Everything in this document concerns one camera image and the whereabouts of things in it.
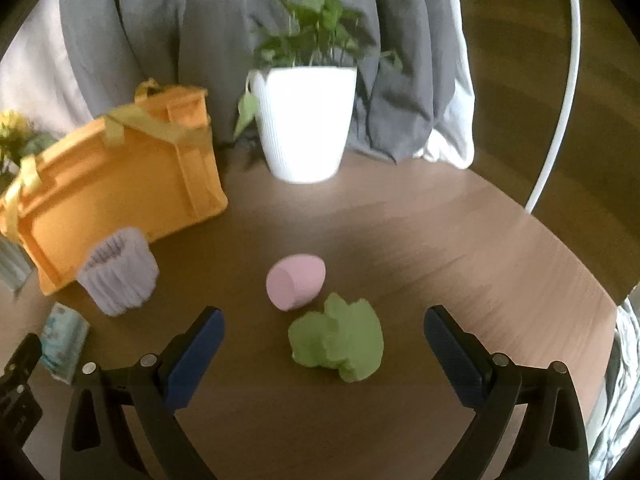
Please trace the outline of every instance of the blue gripper pad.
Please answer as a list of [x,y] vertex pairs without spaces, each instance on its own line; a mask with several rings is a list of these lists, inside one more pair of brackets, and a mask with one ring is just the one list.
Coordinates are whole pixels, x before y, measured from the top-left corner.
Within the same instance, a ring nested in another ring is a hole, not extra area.
[[424,314],[424,337],[453,386],[458,400],[463,406],[478,410],[484,405],[486,392],[483,374],[463,346],[469,336],[475,338],[463,332],[441,305],[432,306]]
[[213,356],[220,348],[225,338],[225,318],[222,311],[213,308],[205,310],[189,331],[178,337],[186,338],[188,345],[166,378],[164,405],[171,413],[189,404]]

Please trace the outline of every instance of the green toy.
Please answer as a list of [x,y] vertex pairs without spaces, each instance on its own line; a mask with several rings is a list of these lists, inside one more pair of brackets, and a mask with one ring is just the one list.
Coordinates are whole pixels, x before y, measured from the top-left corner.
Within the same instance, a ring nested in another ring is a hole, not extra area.
[[348,304],[335,293],[324,302],[324,314],[307,312],[291,323],[289,342],[295,362],[337,369],[347,383],[375,372],[385,346],[380,320],[369,302]]

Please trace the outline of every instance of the potted plant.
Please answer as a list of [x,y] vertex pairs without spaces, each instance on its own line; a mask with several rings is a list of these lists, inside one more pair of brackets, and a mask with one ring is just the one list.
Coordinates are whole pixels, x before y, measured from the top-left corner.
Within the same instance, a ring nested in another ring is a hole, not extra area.
[[[359,39],[362,13],[340,0],[279,0],[289,17],[286,34],[268,33],[255,49],[238,103],[235,138],[257,121],[274,176],[320,182],[340,166],[355,97],[356,64],[366,53]],[[399,70],[393,51],[383,52]]]

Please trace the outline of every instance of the green leaf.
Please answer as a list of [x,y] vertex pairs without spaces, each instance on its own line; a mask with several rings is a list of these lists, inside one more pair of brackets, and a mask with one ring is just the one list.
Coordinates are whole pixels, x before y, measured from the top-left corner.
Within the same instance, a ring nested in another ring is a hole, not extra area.
[[322,9],[322,24],[329,30],[335,30],[338,21],[342,17],[344,5],[340,0],[324,0]]
[[46,150],[49,146],[54,145],[56,142],[58,142],[58,140],[51,134],[34,134],[19,150],[20,158],[27,155],[38,155]]
[[273,34],[272,36],[269,36],[266,40],[264,40],[255,49],[257,51],[262,51],[262,50],[278,50],[279,48],[280,48],[280,36]]
[[318,38],[315,29],[311,27],[304,28],[299,34],[289,36],[289,45],[300,63],[307,65],[311,59],[313,51],[318,48]]
[[251,92],[245,94],[238,101],[238,122],[234,130],[234,140],[236,140],[244,129],[254,120],[259,108],[258,98]]
[[276,51],[275,50],[262,50],[262,51],[260,51],[260,56],[267,63],[270,63],[271,61],[273,61],[273,57],[275,55],[276,55]]
[[318,30],[318,49],[323,56],[329,55],[329,49],[331,47],[331,33],[324,27]]
[[273,59],[272,68],[291,68],[295,66],[296,60],[293,56],[280,56]]
[[395,50],[381,52],[380,57],[382,59],[388,59],[398,72],[402,72],[404,65],[402,64],[402,59],[400,59],[400,56],[398,56],[398,53]]
[[356,40],[341,23],[338,23],[338,26],[335,28],[335,41],[352,55],[360,50],[358,40]]
[[342,10],[342,18],[350,22],[359,21],[364,14],[358,9],[350,9],[349,7]]
[[300,0],[300,4],[314,10],[315,12],[321,12],[322,7],[324,6],[324,0]]
[[320,21],[320,12],[315,12],[313,9],[297,4],[293,0],[278,0],[282,6],[287,10],[289,15],[294,18],[300,28],[307,25],[315,25]]

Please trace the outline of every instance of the yellow bag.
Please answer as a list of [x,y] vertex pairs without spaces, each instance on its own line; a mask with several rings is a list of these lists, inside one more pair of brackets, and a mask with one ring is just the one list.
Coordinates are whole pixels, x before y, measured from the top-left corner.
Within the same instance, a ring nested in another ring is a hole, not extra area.
[[0,198],[0,231],[29,253],[45,294],[75,280],[88,251],[118,229],[153,242],[226,209],[205,96],[136,92],[136,104],[23,159]]

